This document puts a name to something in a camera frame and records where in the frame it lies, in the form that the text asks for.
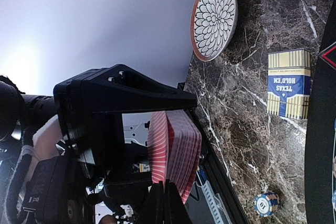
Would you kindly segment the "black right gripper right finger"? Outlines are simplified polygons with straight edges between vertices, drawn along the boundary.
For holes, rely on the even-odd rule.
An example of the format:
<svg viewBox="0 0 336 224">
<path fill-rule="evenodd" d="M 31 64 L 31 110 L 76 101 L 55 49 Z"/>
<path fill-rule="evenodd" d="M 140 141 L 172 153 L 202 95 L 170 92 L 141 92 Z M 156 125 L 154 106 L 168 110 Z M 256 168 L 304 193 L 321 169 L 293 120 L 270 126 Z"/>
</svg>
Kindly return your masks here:
<svg viewBox="0 0 336 224">
<path fill-rule="evenodd" d="M 164 188 L 164 223 L 192 224 L 176 185 L 168 179 Z"/>
</svg>

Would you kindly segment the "red playing card deck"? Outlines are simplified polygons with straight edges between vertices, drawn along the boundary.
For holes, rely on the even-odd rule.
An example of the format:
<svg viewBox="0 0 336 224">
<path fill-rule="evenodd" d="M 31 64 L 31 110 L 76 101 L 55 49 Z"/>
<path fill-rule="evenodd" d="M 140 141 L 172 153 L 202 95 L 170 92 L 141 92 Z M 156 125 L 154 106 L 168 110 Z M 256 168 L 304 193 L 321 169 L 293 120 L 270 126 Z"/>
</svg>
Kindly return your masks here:
<svg viewBox="0 0 336 224">
<path fill-rule="evenodd" d="M 200 160 L 200 131 L 183 110 L 158 111 L 151 115 L 147 144 L 152 183 L 169 180 L 186 203 Z"/>
</svg>

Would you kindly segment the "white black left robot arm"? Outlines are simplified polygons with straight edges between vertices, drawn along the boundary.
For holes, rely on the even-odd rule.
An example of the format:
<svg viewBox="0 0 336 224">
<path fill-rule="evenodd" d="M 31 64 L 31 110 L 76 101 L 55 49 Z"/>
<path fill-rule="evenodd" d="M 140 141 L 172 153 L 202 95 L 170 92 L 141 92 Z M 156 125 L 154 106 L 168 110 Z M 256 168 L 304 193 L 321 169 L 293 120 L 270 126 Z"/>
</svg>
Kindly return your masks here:
<svg viewBox="0 0 336 224">
<path fill-rule="evenodd" d="M 1 216 L 95 223 L 103 202 L 134 223 L 190 223 L 184 203 L 202 136 L 194 94 L 125 66 L 90 69 L 26 95 L 1 77 Z"/>
</svg>

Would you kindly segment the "blue white chip stack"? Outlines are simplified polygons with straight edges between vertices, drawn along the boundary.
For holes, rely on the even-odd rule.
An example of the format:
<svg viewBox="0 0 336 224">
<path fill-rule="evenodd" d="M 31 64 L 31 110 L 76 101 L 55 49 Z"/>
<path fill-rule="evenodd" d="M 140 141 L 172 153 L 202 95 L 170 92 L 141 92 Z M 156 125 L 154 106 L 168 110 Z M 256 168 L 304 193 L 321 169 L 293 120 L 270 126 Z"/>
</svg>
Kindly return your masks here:
<svg viewBox="0 0 336 224">
<path fill-rule="evenodd" d="M 275 191 L 259 194 L 254 201 L 255 211 L 261 217 L 269 217 L 280 207 L 280 197 Z"/>
</svg>

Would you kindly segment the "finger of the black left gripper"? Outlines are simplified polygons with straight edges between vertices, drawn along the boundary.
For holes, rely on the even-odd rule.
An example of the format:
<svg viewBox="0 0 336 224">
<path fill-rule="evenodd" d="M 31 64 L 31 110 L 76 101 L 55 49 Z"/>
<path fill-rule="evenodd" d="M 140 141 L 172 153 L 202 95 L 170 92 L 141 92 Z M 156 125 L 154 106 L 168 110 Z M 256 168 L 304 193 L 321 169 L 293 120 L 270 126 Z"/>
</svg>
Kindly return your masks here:
<svg viewBox="0 0 336 224">
<path fill-rule="evenodd" d="M 86 79 L 86 105 L 94 113 L 143 113 L 195 108 L 197 98 L 118 64 Z"/>
</svg>

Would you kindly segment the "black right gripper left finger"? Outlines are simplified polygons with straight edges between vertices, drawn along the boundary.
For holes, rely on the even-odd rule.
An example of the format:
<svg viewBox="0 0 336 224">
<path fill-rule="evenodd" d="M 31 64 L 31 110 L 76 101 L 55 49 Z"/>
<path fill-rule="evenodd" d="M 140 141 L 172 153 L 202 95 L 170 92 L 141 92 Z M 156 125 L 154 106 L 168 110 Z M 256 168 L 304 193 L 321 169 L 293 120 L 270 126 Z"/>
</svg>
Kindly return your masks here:
<svg viewBox="0 0 336 224">
<path fill-rule="evenodd" d="M 164 186 L 153 184 L 135 224 L 162 224 L 164 222 Z"/>
</svg>

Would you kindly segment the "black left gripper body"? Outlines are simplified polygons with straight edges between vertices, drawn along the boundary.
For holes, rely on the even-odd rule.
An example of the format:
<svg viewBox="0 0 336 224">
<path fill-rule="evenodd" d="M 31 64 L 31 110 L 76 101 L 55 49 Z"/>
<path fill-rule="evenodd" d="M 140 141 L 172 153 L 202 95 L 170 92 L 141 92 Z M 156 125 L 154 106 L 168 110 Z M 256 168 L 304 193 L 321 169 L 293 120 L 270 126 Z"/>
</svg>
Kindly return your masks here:
<svg viewBox="0 0 336 224">
<path fill-rule="evenodd" d="M 85 184 L 148 187 L 148 172 L 133 173 L 132 165 L 146 157 L 144 146 L 124 140 L 125 113 L 94 113 L 86 105 L 86 79 L 101 69 L 90 69 L 54 87 L 58 119 L 66 145 L 78 159 Z"/>
</svg>

